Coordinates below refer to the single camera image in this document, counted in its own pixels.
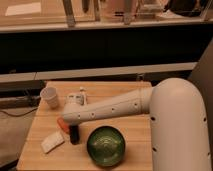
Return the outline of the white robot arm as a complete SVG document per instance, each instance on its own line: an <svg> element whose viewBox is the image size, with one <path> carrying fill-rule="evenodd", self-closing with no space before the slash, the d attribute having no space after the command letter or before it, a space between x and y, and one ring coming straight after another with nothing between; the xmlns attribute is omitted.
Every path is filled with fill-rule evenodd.
<svg viewBox="0 0 213 171"><path fill-rule="evenodd" d="M185 79L165 79L83 106L66 102L61 116L74 126L145 113L150 116L153 171L213 171L205 103Z"/></svg>

